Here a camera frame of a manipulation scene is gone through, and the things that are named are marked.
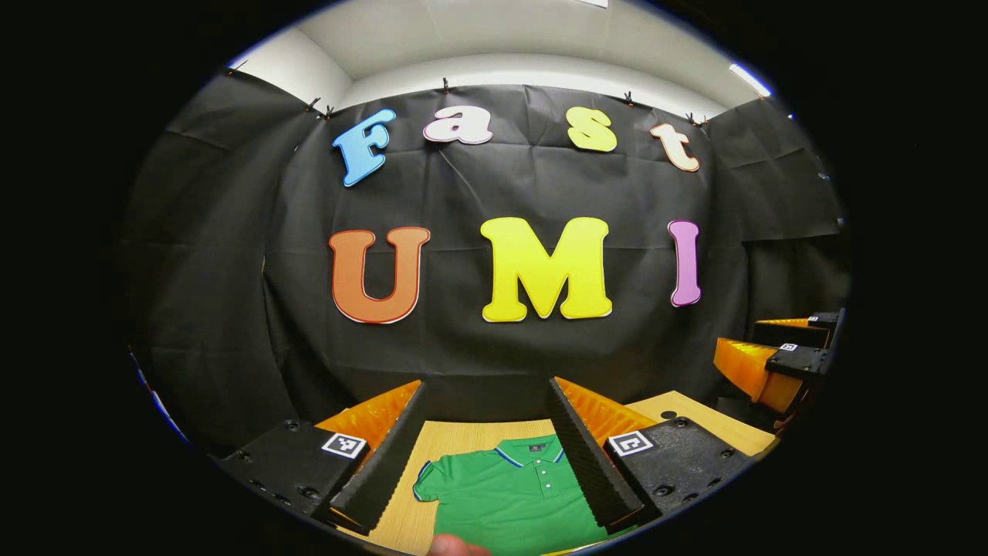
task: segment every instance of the screw hole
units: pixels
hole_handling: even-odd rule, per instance
[[[298,493],[310,500],[316,500],[319,498],[319,491],[313,489],[312,487],[298,487]]]

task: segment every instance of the white wall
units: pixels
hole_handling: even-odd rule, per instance
[[[354,80],[305,33],[291,27],[241,54],[230,67],[247,60],[238,71],[276,85],[305,101],[321,100],[315,108],[341,108],[340,101]]]
[[[438,89],[446,78],[457,85],[541,85],[581,89],[624,98],[679,116],[692,112],[699,121],[727,109],[664,79],[593,60],[549,54],[476,54],[427,61],[355,81],[335,105],[337,110],[413,91]]]

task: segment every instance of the shirt placket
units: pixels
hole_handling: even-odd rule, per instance
[[[542,495],[548,497],[552,495],[552,472],[551,462],[537,458],[532,462],[535,468],[535,477],[538,479],[538,484],[541,486]]]

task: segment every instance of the wooden table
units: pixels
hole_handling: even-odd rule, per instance
[[[661,414],[668,411],[689,417],[749,456],[761,452],[775,439],[772,434],[718,413],[678,392],[668,392],[627,406],[658,422],[665,420]],[[531,438],[548,434],[555,434],[549,419],[516,422],[427,420],[377,528],[369,536],[343,528],[339,530],[400,552],[425,555],[432,542],[439,503],[416,501],[412,496],[412,485],[426,461],[436,461],[448,454],[492,450],[505,438]]]

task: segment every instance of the shirt sleeve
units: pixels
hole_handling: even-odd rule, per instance
[[[419,471],[419,478],[412,485],[412,494],[419,502],[438,500],[453,487],[450,457],[427,461]]]

